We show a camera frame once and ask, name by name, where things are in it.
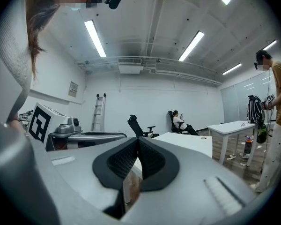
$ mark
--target office chair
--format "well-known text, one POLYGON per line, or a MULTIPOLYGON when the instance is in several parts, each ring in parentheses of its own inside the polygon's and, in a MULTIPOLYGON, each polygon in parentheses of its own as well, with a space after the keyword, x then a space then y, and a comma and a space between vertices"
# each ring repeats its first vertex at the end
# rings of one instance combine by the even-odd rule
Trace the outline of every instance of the office chair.
MULTIPOLYGON (((155 128, 155 126, 148 127, 150 131, 148 132, 143 132, 141 127, 139 126, 136 116, 135 115, 130 115, 129 120, 127 121, 129 126, 132 128, 132 130, 135 132, 135 135, 137 137, 148 137, 148 134, 153 133, 152 128, 155 128)), ((151 138, 157 137, 159 134, 155 133, 151 136, 151 138)))
POLYGON ((180 129, 180 126, 181 126, 181 124, 184 123, 184 122, 179 122, 179 128, 176 128, 176 126, 175 126, 175 124, 174 124, 174 115, 173 115, 173 112, 172 112, 172 111, 168 111, 168 114, 169 114, 170 120, 171 120, 171 122, 172 122, 172 127, 171 127, 172 132, 173 132, 173 133, 180 133, 180 134, 182 134, 183 130, 180 129))

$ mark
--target ladder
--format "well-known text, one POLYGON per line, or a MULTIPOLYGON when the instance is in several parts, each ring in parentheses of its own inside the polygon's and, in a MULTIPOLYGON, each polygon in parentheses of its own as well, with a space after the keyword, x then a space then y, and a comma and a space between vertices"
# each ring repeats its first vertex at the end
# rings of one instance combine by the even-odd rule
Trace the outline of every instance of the ladder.
POLYGON ((105 99, 106 94, 100 97, 99 94, 96 96, 94 115, 92 124, 90 127, 91 132, 103 132, 104 131, 104 111, 105 111, 105 99))

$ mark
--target white table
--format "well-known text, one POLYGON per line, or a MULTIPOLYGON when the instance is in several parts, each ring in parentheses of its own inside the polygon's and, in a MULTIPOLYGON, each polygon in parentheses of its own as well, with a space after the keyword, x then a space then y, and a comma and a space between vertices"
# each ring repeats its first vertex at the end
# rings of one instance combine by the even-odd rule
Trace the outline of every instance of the white table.
MULTIPOLYGON (((192 136, 177 133, 165 133, 153 139, 171 143, 183 148, 192 149, 201 152, 212 158, 212 137, 210 136, 192 136)), ((140 178, 142 178, 141 161, 137 158, 132 171, 140 178)), ((129 182, 126 178, 123 182, 124 201, 130 202, 129 182)))
POLYGON ((251 124, 251 123, 248 123, 247 121, 235 121, 235 122, 223 123, 223 124, 218 124, 218 125, 211 125, 211 126, 207 126, 207 128, 209 130, 209 136, 212 135, 213 131, 217 132, 223 136, 220 164, 223 164, 224 159, 225 159, 225 154, 226 154, 227 145, 228 145, 228 137, 230 137, 232 135, 237 135, 236 145, 235 145, 235 149, 233 152, 233 156, 234 156, 236 153, 236 150, 237 150, 239 134, 255 128, 254 140, 253 140, 253 144, 252 144, 252 148, 251 148, 251 153, 250 153, 250 157, 247 162, 247 166, 250 166, 252 158, 253 158, 253 154, 254 154, 254 151, 256 148, 256 140, 257 140, 257 135, 258 135, 258 125, 257 124, 251 124))

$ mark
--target glass wall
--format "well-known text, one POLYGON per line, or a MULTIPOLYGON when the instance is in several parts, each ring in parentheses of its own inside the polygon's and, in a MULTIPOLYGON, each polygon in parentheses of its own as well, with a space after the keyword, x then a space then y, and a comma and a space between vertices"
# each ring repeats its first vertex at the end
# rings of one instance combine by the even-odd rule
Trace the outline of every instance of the glass wall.
MULTIPOLYGON (((222 89, 221 94, 225 123, 237 120, 246 121, 249 95, 258 96, 261 101, 264 101, 267 95, 273 94, 276 97, 273 72, 269 70, 269 72, 264 72, 241 83, 222 89)), ((274 109, 271 119, 276 119, 276 109, 274 109)))

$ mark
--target floor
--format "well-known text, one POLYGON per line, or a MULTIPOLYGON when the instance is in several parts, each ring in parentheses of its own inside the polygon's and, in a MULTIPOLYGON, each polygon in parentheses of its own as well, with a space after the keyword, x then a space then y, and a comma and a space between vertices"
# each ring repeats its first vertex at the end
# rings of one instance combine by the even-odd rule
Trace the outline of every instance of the floor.
MULTIPOLYGON (((208 130, 199 131, 198 134, 200 136, 208 136, 208 130)), ((243 160, 240 157, 240 153, 244 152, 244 145, 242 143, 245 142, 245 136, 246 135, 252 135, 249 133, 243 133, 239 135, 238 140, 238 146, 237 146, 237 152, 236 157, 232 160, 227 160, 229 158, 229 154, 233 153, 233 150, 235 148, 235 142, 236 142, 236 135, 231 136, 228 139, 228 146, 227 146, 227 152, 225 156, 225 160, 223 165, 228 168, 230 171, 235 173, 237 176, 242 178, 245 183, 248 185, 257 183, 260 179, 260 170, 262 168, 263 159, 265 157, 265 150, 268 149, 271 137, 268 137, 268 141, 264 144, 257 144, 257 146, 262 146, 261 148, 255 150, 254 156, 251 162, 251 165, 249 167, 242 166, 240 163, 246 163, 246 160, 243 160)), ((222 137, 218 135, 217 133, 212 134, 213 138, 213 155, 212 158, 215 161, 219 161, 221 149, 222 149, 222 137)), ((129 187, 130 187, 130 197, 131 202, 129 204, 126 204, 126 209, 129 209, 134 202, 137 200, 139 195, 139 185, 141 183, 141 179, 136 176, 132 171, 128 174, 129 176, 129 187)), ((277 178, 281 176, 281 170, 279 171, 279 174, 277 175, 277 178)))

